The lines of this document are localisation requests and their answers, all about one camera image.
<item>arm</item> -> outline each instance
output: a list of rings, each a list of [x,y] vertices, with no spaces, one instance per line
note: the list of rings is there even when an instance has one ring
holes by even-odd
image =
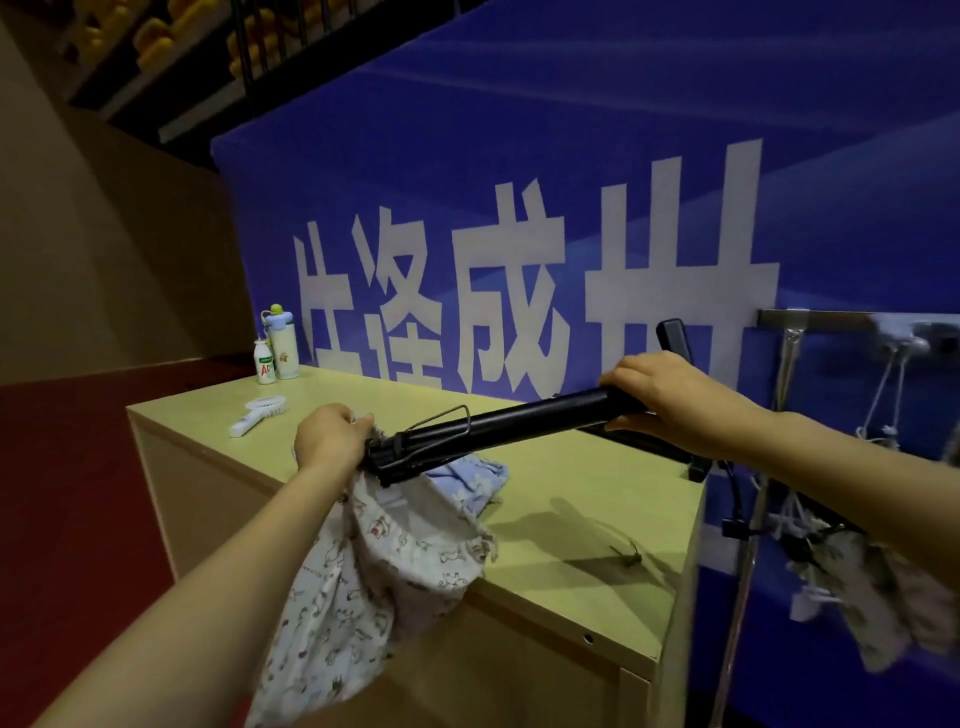
[[[35,727],[226,724],[372,422],[351,425],[342,404],[304,420],[298,473],[91,663]]]
[[[960,593],[960,470],[764,409],[676,354],[624,357],[601,377],[657,414],[614,420],[689,452],[735,460],[844,514]]]

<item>small white bottle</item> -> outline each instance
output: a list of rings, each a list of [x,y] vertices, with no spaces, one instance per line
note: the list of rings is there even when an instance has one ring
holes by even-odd
[[[273,384],[276,381],[274,372],[274,353],[266,339],[257,339],[253,342],[253,364],[256,366],[256,383]]]
[[[264,316],[263,322],[274,350],[276,375],[281,379],[299,376],[300,355],[297,352],[297,331],[294,329],[293,313],[284,311],[283,306],[274,303],[270,306],[270,315]]]

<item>beige wall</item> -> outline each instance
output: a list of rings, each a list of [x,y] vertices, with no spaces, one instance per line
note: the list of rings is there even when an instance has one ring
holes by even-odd
[[[220,179],[61,101],[56,36],[0,6],[0,384],[249,349]]]

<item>red carpet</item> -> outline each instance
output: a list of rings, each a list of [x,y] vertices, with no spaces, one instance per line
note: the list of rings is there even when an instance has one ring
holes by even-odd
[[[171,584],[125,407],[248,357],[0,387],[0,725],[28,726]]]

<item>white chinese character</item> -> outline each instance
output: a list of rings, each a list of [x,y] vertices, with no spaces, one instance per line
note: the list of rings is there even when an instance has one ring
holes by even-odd
[[[294,236],[294,250],[297,254],[297,275],[300,279],[300,313],[303,319],[303,334],[311,351],[311,359],[317,366],[336,369],[340,372],[362,374],[360,354],[343,352],[340,349],[340,336],[337,334],[337,322],[334,311],[352,311],[353,297],[350,295],[350,281],[346,273],[330,275],[324,264],[324,249],[320,244],[317,223],[306,224],[310,233],[310,249],[317,267],[317,275],[310,276],[306,268],[306,250],[303,241]],[[326,330],[330,336],[329,349],[314,349],[313,318],[314,308],[321,309],[326,317]]]
[[[655,161],[650,189],[650,262],[627,269],[627,185],[600,190],[599,271],[585,275],[588,322],[602,325],[601,363],[611,368],[623,356],[624,325],[647,325],[647,351],[657,351],[655,324],[680,318],[712,326],[709,373],[735,387],[743,329],[758,308],[775,305],[778,263],[751,263],[761,139],[731,144],[723,184],[720,246],[716,265],[678,266],[681,158]],[[684,219],[704,218],[716,195],[684,205]]]
[[[364,324],[367,330],[367,343],[376,352],[377,367],[381,378],[389,378],[388,351],[384,341],[383,328],[388,332],[399,327],[410,314],[434,333],[441,332],[442,304],[432,301],[420,292],[423,282],[423,271],[426,268],[426,234],[423,222],[402,223],[394,225],[391,220],[391,211],[388,207],[380,208],[380,233],[377,247],[376,264],[367,236],[364,234],[360,217],[353,221],[353,244],[367,277],[367,284],[372,283],[374,275],[377,282],[387,293],[392,283],[396,291],[394,296],[380,306],[380,315],[366,314]],[[396,258],[401,255],[411,257],[410,268],[404,276]],[[436,339],[420,339],[417,335],[417,324],[407,322],[406,337],[390,336],[390,353],[393,360],[410,364],[413,373],[397,372],[397,381],[406,381],[423,386],[440,388],[441,381],[435,376],[425,376],[424,366],[442,367],[443,358],[440,341]]]
[[[497,224],[453,231],[453,259],[460,304],[460,359],[457,371],[468,392],[473,391],[473,329],[490,331],[490,347],[480,350],[480,374],[485,381],[497,381],[504,366],[511,387],[516,390],[524,375],[542,398],[557,394],[564,384],[570,326],[556,308],[551,308],[556,287],[546,269],[549,263],[563,263],[564,218],[547,217],[540,195],[540,183],[533,180],[523,190],[527,219],[517,221],[514,186],[495,187]],[[523,266],[539,265],[533,296],[527,297]],[[513,312],[516,340],[504,357],[503,308],[500,294],[474,291],[470,269],[504,268],[507,294]],[[540,335],[552,311],[550,352],[540,349]]]

